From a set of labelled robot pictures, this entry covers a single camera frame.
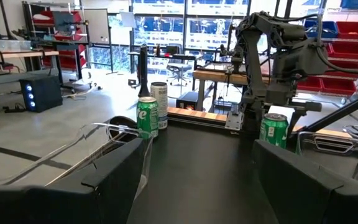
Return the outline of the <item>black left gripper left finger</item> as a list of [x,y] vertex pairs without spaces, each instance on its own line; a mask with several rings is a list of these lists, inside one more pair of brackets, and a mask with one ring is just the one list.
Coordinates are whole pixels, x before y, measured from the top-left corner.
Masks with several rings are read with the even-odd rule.
[[126,224],[143,164],[136,138],[48,186],[0,187],[0,224]]

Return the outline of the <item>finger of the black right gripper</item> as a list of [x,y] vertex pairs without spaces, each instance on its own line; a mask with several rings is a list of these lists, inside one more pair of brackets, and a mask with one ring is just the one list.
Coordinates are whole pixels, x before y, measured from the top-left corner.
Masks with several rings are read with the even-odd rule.
[[291,120],[290,120],[288,130],[287,130],[287,138],[288,139],[290,138],[293,128],[295,127],[296,123],[302,116],[303,116],[303,111],[294,111],[292,113]]

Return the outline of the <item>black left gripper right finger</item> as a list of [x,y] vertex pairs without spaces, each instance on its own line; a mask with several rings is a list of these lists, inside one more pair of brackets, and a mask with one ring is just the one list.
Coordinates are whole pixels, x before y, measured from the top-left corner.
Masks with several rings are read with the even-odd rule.
[[261,140],[252,155],[280,224],[358,224],[358,180]]

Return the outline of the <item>green Sprite soda can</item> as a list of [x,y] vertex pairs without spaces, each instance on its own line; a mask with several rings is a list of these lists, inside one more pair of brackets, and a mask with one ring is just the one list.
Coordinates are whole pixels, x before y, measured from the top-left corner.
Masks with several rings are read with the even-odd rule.
[[158,137],[158,103],[151,96],[140,97],[137,102],[137,128],[153,138]]
[[278,113],[264,114],[260,124],[259,139],[285,149],[287,147],[288,127],[289,124],[285,115]]

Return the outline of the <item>white Celsius energy can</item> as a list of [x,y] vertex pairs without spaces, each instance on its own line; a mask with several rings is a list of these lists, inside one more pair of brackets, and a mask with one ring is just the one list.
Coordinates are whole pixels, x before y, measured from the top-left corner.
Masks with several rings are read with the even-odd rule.
[[165,82],[152,82],[150,93],[158,103],[158,128],[166,129],[168,126],[168,96]]

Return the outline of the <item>wooden workbench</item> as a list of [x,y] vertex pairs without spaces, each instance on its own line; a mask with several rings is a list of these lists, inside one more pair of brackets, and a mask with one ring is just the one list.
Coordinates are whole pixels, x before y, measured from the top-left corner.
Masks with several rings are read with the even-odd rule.
[[203,111],[203,103],[204,99],[208,96],[205,91],[206,81],[211,81],[212,89],[213,89],[213,97],[211,100],[211,106],[207,109],[208,112],[212,113],[214,111],[214,102],[217,98],[217,91],[218,91],[218,83],[228,83],[228,84],[235,84],[235,85],[247,85],[248,79],[246,75],[241,74],[232,74],[227,75],[224,71],[219,70],[202,70],[198,68],[193,71],[193,79],[199,80],[198,85],[198,101],[196,105],[197,111]]

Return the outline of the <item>black box orange light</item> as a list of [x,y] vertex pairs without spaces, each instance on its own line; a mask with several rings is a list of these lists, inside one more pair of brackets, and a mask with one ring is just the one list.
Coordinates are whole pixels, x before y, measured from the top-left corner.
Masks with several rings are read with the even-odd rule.
[[189,91],[182,94],[176,100],[176,107],[186,110],[196,110],[198,104],[198,93],[194,91]]

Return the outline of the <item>black office chair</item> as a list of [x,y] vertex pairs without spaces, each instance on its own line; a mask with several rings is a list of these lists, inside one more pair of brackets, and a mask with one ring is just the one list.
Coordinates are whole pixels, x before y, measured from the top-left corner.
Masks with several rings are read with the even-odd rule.
[[[181,55],[183,52],[180,44],[170,44],[166,48],[166,53],[170,55]],[[167,82],[169,82],[170,85],[177,82],[181,86],[187,86],[190,80],[185,78],[185,73],[189,72],[192,68],[192,65],[186,63],[186,59],[171,58],[167,63],[167,70],[172,73],[172,76],[167,78]]]

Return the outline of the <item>black computer tower blue lights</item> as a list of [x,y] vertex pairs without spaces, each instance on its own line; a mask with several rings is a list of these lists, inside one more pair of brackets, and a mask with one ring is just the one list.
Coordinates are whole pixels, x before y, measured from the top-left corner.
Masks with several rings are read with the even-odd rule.
[[63,104],[60,82],[56,76],[21,79],[19,83],[27,111],[41,113]]

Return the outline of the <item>black floor stand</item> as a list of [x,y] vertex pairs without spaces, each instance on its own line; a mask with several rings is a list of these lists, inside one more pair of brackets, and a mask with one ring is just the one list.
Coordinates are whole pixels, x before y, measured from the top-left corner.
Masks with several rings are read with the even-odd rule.
[[140,77],[140,90],[138,97],[150,96],[150,92],[147,86],[148,83],[148,70],[147,70],[147,45],[142,44],[140,47],[139,57],[138,57],[138,72]]

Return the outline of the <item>wooden top table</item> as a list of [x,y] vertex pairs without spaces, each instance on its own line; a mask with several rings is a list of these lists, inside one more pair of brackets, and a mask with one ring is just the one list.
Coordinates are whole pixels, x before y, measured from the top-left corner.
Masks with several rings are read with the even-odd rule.
[[58,51],[29,51],[29,52],[0,52],[0,59],[25,58],[25,57],[49,57],[59,55]]

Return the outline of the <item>clear plastic boxes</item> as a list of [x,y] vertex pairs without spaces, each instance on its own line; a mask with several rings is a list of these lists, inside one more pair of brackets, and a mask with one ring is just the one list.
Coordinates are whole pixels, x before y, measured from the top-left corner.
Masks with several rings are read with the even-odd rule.
[[31,50],[31,41],[28,40],[0,40],[0,51],[3,53],[28,52]]

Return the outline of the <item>whiteboard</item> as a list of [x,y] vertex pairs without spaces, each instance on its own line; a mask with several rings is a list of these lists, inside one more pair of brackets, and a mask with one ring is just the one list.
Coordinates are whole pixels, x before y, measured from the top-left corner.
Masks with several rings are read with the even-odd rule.
[[85,9],[85,19],[89,21],[89,39],[93,44],[109,43],[109,23],[107,9]]

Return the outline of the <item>silver metal bracket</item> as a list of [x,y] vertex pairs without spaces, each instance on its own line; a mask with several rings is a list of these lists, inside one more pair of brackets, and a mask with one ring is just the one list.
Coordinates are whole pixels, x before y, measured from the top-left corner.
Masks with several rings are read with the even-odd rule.
[[225,128],[231,131],[240,131],[244,114],[240,111],[230,111],[227,114]]

